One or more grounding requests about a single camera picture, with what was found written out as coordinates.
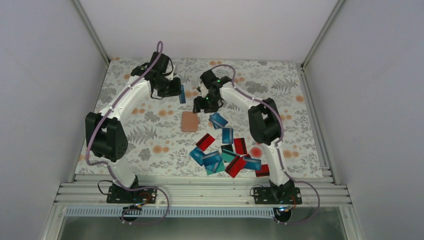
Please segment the tan leather card holder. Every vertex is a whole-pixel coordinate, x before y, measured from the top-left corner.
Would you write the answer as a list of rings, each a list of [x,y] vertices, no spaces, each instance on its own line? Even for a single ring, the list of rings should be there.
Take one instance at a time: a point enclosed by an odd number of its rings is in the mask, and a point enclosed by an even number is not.
[[[183,133],[195,133],[199,129],[200,119],[197,113],[183,111],[181,115],[181,131]]]

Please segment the blue striped card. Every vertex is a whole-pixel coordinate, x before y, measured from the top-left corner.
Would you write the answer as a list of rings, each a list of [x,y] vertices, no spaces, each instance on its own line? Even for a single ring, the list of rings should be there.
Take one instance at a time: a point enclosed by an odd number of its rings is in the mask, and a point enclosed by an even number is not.
[[[222,156],[218,150],[210,152],[202,157],[202,162],[205,167],[215,165],[216,163],[220,163],[221,161]]]

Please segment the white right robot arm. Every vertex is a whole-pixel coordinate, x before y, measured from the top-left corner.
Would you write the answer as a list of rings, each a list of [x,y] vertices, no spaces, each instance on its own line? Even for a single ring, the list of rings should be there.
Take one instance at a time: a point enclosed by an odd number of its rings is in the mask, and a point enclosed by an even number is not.
[[[262,145],[269,167],[269,180],[273,187],[271,198],[278,204],[289,199],[289,188],[295,184],[283,160],[281,141],[284,128],[275,101],[272,98],[255,97],[237,86],[231,78],[218,78],[212,70],[202,73],[197,90],[200,95],[193,100],[194,113],[215,113],[221,101],[234,104],[247,113],[250,135]]]

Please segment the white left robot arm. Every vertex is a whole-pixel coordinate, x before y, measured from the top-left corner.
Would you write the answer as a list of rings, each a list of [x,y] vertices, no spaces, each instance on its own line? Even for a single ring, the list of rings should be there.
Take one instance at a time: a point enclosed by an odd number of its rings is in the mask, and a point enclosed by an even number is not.
[[[112,102],[85,117],[85,162],[89,166],[105,165],[113,183],[121,187],[119,196],[128,203],[139,197],[140,190],[133,185],[137,177],[125,159],[128,139],[124,121],[143,98],[154,92],[159,99],[181,95],[181,81],[174,71],[171,58],[155,51],[149,62],[132,70],[128,82]]]

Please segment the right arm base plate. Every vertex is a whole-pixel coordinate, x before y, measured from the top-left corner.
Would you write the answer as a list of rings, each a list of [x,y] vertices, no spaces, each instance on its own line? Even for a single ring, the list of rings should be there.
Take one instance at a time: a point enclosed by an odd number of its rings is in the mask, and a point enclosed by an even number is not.
[[[302,195],[298,187],[290,189],[284,194],[273,193],[271,187],[256,186],[252,193],[254,203],[257,205],[301,205]]]

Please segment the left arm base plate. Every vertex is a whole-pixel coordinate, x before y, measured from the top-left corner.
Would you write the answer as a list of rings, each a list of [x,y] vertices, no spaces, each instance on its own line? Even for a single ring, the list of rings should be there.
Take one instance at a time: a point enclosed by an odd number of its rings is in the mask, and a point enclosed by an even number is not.
[[[108,204],[154,204],[156,197],[156,189],[143,188],[138,191],[128,191],[113,184],[108,190],[106,202]]]

